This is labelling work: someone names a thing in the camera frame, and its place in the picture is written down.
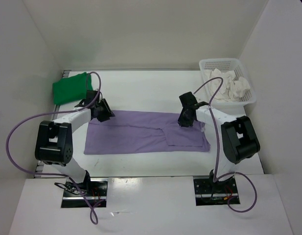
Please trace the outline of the green t-shirt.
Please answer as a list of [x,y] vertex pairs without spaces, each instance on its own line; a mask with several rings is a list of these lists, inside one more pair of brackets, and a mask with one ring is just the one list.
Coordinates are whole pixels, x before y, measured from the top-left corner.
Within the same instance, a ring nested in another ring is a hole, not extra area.
[[62,78],[52,84],[53,103],[63,105],[86,98],[87,90],[93,90],[92,78],[86,72]]

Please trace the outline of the purple t-shirt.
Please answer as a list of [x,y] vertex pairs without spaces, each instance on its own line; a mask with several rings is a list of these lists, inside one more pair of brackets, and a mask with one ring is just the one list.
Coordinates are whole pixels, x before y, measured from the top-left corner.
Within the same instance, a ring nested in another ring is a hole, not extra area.
[[85,155],[210,150],[204,124],[195,121],[190,127],[181,127],[178,113],[115,110],[114,114],[104,122],[89,122]]

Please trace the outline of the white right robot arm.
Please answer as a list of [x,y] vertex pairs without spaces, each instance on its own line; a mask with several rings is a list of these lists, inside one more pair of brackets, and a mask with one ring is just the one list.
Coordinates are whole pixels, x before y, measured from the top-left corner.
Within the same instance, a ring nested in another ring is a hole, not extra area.
[[247,116],[228,115],[207,104],[182,108],[179,125],[191,127],[195,121],[215,128],[216,162],[210,172],[209,187],[213,192],[221,192],[226,180],[237,173],[236,166],[260,151],[259,140]]

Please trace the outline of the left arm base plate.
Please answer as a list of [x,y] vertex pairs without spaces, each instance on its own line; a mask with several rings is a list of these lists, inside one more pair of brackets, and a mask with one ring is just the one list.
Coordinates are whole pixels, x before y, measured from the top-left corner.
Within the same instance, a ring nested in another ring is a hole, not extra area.
[[[107,178],[91,178],[92,187],[89,191],[81,187],[83,194],[91,206],[105,208],[107,202]],[[80,192],[71,182],[55,183],[55,185],[63,189],[63,197],[61,208],[86,208],[88,205],[84,201]]]

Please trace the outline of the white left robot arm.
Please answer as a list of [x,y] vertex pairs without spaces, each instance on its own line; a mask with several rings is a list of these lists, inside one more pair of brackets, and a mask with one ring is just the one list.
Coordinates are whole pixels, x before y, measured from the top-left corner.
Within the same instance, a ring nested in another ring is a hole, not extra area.
[[93,187],[90,174],[73,158],[72,134],[85,123],[96,119],[100,122],[114,117],[106,99],[100,99],[89,108],[77,107],[54,121],[42,121],[39,125],[35,158],[52,165],[61,174],[71,177],[69,185],[80,195],[88,195]]

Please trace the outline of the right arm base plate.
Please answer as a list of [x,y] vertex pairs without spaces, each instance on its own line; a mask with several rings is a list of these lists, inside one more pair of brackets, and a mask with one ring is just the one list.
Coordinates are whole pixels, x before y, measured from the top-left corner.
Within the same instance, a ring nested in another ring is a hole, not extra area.
[[193,177],[193,184],[196,206],[240,204],[234,177],[216,185],[209,176]]

